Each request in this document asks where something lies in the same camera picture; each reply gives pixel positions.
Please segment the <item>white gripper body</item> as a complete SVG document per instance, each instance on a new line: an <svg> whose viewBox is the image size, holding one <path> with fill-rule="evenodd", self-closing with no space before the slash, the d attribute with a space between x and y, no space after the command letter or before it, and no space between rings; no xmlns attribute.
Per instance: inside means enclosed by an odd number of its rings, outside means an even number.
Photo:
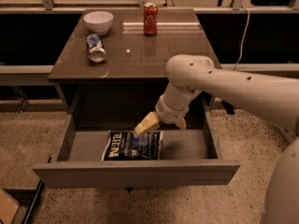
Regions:
<svg viewBox="0 0 299 224"><path fill-rule="evenodd" d="M168 106L164 101L163 95L159 97L155 106L155 112L157 113L159 120L165 124L176 124L184 119L184 112Z"/></svg>

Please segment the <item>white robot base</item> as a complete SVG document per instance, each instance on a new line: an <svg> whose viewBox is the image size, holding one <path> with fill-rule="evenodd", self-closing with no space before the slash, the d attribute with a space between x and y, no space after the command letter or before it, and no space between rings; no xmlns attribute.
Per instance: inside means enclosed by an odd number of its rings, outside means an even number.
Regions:
<svg viewBox="0 0 299 224"><path fill-rule="evenodd" d="M299 139L278 159L265 195L261 224L299 224Z"/></svg>

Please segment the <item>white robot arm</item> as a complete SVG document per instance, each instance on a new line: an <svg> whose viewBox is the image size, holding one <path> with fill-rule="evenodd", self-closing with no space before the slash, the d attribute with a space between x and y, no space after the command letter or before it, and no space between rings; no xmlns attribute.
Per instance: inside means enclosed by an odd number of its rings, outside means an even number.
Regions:
<svg viewBox="0 0 299 224"><path fill-rule="evenodd" d="M169 80L155 110L134 135L153 132L161 122L186 128L190 102L205 91L296 136L299 134L299 80L218 69L207 56L176 55L166 64Z"/></svg>

